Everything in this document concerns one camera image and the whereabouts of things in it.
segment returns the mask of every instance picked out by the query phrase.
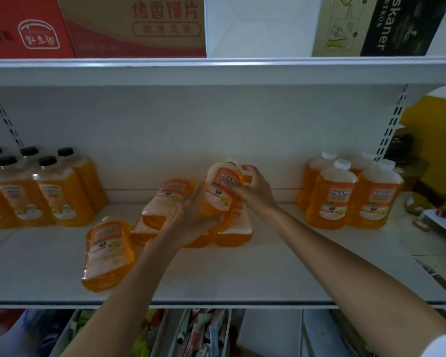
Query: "person's left arm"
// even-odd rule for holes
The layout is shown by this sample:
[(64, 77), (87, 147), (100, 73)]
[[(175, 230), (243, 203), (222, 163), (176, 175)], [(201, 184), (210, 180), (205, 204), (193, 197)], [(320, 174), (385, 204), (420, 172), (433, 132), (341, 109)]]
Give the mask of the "person's left arm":
[(198, 217), (204, 190), (177, 203), (162, 232), (147, 242), (127, 276), (112, 291), (61, 356), (128, 356), (149, 304), (167, 267), (179, 249), (220, 222), (219, 216)]

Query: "person's right arm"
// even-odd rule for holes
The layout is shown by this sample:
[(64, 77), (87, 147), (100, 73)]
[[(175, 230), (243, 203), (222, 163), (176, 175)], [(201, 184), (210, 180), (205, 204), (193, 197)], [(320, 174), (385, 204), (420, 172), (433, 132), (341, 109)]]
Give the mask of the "person's right arm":
[(382, 356), (418, 357), (439, 336), (446, 320), (402, 283), (322, 236), (274, 202), (269, 184), (253, 166), (249, 186), (230, 186), (287, 243)]

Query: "white logo on red box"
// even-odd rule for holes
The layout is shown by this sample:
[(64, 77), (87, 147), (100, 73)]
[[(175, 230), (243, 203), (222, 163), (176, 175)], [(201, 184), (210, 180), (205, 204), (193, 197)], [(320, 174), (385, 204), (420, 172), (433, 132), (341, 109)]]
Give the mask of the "white logo on red box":
[(18, 24), (18, 33), (29, 49), (59, 49), (55, 29), (41, 20), (24, 20)]

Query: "white bottle cap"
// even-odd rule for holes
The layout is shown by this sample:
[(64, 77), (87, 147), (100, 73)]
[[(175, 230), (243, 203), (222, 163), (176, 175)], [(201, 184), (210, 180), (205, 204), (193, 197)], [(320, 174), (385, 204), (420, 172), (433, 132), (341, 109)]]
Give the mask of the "white bottle cap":
[(383, 170), (393, 170), (395, 167), (395, 162), (388, 159), (382, 159), (377, 163), (377, 165)]
[(337, 157), (337, 153), (328, 153), (326, 151), (323, 151), (322, 152), (322, 157), (324, 159), (332, 160), (332, 159), (335, 159)]
[(234, 160), (234, 159), (226, 159), (227, 163), (231, 163), (231, 164), (235, 164), (236, 166), (238, 166), (238, 160)]
[(372, 160), (375, 159), (375, 156), (373, 154), (370, 154), (370, 153), (367, 153), (367, 152), (364, 152), (364, 151), (360, 152), (360, 155), (364, 159), (372, 159)]
[(334, 163), (334, 167), (342, 169), (342, 170), (349, 170), (350, 169), (351, 162), (345, 159), (337, 159)]

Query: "forearm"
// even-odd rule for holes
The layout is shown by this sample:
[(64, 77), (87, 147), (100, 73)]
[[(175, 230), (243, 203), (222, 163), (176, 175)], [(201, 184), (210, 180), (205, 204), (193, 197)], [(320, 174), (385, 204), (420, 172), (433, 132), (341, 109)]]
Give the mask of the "forearm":
[(282, 209), (259, 213), (383, 356), (419, 356), (446, 321), (403, 284)]
[(130, 353), (152, 297), (178, 248), (164, 233), (148, 242), (134, 267), (113, 290), (63, 356), (125, 356)]

